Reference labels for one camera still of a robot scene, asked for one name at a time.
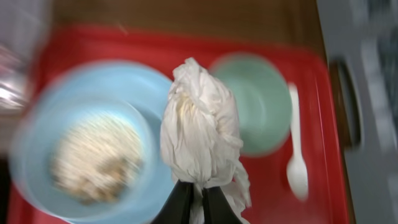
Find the white tissue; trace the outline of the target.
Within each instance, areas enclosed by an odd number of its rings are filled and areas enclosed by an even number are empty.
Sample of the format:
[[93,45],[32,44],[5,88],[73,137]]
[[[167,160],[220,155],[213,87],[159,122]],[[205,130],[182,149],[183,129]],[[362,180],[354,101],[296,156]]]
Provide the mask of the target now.
[[160,129],[160,152],[174,181],[193,184],[191,223],[204,223],[202,190],[220,187],[241,223],[251,206],[249,177],[239,160],[243,140],[232,91],[194,58],[173,70]]

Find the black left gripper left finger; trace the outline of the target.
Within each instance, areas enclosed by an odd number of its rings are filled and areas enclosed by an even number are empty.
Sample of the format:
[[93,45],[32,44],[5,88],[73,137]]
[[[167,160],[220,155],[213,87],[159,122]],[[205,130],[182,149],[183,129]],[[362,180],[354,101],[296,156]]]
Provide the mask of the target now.
[[192,202],[193,184],[178,180],[151,224],[189,224]]

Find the white plastic spoon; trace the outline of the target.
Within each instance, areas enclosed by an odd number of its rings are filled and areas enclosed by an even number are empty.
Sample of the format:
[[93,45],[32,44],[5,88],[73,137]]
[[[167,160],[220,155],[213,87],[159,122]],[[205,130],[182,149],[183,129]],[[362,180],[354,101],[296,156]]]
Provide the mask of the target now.
[[299,95],[293,83],[289,84],[289,92],[292,102],[292,157],[287,164],[287,180],[295,197],[304,202],[308,199],[308,172],[302,155]]

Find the cooked rice pile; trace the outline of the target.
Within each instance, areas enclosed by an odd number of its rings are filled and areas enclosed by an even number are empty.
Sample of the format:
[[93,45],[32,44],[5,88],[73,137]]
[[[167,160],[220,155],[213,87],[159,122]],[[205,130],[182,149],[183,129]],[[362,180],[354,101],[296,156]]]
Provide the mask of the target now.
[[51,161],[56,187],[80,203],[113,203],[143,165],[142,141],[124,118],[96,114],[72,125]]

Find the light blue bowl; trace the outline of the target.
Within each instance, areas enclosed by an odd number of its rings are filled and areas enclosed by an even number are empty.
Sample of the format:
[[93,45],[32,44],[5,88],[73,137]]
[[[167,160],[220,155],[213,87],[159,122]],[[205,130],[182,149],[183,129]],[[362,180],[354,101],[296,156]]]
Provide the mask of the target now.
[[[98,61],[65,72],[40,95],[20,122],[9,155],[19,193],[36,209],[70,223],[149,223],[160,212],[174,182],[160,156],[160,124],[171,86],[148,66]],[[137,183],[117,203],[82,205],[55,188],[50,161],[63,133],[90,114],[109,112],[128,120],[144,146]]]

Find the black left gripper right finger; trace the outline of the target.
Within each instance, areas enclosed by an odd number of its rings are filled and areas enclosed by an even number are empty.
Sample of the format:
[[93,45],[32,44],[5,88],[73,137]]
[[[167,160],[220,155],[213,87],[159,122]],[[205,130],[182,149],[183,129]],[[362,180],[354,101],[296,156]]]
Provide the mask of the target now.
[[242,224],[220,187],[202,190],[205,224]]

